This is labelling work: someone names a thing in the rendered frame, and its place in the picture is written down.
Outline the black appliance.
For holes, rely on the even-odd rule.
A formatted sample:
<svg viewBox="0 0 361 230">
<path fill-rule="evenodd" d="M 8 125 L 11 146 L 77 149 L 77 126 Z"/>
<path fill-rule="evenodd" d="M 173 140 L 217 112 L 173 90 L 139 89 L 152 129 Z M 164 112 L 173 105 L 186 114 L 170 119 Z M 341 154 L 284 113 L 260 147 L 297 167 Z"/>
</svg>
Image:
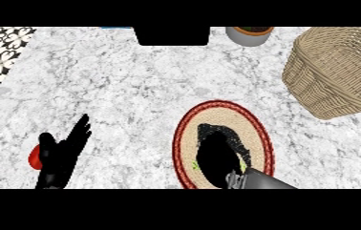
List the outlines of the black appliance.
<svg viewBox="0 0 361 230">
<path fill-rule="evenodd" d="M 140 46 L 204 46 L 208 35 L 208 27 L 134 27 Z"/>
</svg>

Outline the tan wicker basket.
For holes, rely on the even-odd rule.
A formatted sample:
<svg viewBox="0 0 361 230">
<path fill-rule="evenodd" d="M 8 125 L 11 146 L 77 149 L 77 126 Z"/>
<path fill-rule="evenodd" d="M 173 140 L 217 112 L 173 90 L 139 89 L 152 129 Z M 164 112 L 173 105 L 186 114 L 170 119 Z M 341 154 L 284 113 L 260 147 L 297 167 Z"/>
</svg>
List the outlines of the tan wicker basket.
<svg viewBox="0 0 361 230">
<path fill-rule="evenodd" d="M 310 27 L 295 37 L 282 81 L 316 118 L 361 113 L 361 27 Z"/>
</svg>

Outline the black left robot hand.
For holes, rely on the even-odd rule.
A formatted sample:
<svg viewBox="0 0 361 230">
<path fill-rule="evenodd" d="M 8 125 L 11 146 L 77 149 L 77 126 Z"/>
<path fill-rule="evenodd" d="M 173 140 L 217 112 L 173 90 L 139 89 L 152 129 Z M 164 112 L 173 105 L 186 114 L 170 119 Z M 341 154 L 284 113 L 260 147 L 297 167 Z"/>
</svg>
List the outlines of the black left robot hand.
<svg viewBox="0 0 361 230">
<path fill-rule="evenodd" d="M 66 187 L 77 158 L 90 135 L 88 115 L 81 116 L 68 137 L 59 142 L 54 141 L 50 133 L 40 134 L 40 162 L 42 168 L 35 185 L 37 189 L 63 189 Z"/>
</svg>

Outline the dark speckled sweet potato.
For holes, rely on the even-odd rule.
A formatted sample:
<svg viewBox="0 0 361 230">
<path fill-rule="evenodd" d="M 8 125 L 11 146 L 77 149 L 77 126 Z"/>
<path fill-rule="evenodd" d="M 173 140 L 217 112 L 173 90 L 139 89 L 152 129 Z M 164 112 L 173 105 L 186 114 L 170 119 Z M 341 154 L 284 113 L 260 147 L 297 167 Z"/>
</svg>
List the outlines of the dark speckled sweet potato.
<svg viewBox="0 0 361 230">
<path fill-rule="evenodd" d="M 251 166 L 250 150 L 245 148 L 238 134 L 226 126 L 199 123 L 196 125 L 196 142 L 201 142 L 216 132 L 220 132 L 224 135 L 224 142 L 229 148 L 241 156 L 245 165 Z"/>
</svg>

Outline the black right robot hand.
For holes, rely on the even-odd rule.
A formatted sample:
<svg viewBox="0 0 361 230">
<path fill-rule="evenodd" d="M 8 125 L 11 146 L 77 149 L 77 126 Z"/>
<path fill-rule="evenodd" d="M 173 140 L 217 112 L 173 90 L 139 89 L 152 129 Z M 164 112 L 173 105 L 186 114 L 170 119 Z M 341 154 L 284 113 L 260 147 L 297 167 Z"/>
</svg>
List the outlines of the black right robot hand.
<svg viewBox="0 0 361 230">
<path fill-rule="evenodd" d="M 226 189 L 226 176 L 230 173 L 241 176 L 242 172 L 239 158 L 226 143 L 226 136 L 220 132 L 214 132 L 199 142 L 195 160 L 208 182 L 214 187 Z"/>
</svg>

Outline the red round vegetable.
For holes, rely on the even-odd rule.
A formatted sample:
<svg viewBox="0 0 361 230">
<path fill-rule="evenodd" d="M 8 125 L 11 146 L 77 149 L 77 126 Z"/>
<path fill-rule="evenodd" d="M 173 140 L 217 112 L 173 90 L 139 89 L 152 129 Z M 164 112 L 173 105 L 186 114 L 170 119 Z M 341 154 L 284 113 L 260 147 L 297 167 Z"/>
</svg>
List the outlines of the red round vegetable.
<svg viewBox="0 0 361 230">
<path fill-rule="evenodd" d="M 35 170 L 41 170 L 42 169 L 42 163 L 40 161 L 40 146 L 35 146 L 29 156 L 28 156 L 28 163 L 29 166 L 35 169 Z"/>
</svg>

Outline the round woven red-rimmed placemat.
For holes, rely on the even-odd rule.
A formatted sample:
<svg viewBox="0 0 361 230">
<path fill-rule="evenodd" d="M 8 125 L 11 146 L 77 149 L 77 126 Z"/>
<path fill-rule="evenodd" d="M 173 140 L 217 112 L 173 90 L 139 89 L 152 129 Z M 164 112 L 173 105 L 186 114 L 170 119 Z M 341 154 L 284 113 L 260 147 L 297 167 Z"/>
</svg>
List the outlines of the round woven red-rimmed placemat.
<svg viewBox="0 0 361 230">
<path fill-rule="evenodd" d="M 171 142 L 174 172 L 185 189 L 216 189 L 204 177 L 196 162 L 199 124 L 223 126 L 235 133 L 233 138 L 250 151 L 250 165 L 273 176 L 273 148 L 264 128 L 250 111 L 238 104 L 210 100 L 190 108 L 179 121 Z"/>
</svg>

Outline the grey pot with orange rim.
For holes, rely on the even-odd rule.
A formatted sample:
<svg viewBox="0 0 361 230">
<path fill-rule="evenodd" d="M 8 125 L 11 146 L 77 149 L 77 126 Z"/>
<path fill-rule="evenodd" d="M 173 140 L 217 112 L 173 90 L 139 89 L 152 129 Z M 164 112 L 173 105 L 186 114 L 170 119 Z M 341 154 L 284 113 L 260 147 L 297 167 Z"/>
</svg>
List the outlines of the grey pot with orange rim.
<svg viewBox="0 0 361 230">
<path fill-rule="evenodd" d="M 245 31 L 239 27 L 226 27 L 224 33 L 233 43 L 244 47 L 256 47 L 267 40 L 272 30 L 272 27 L 267 27 L 264 31 Z"/>
</svg>

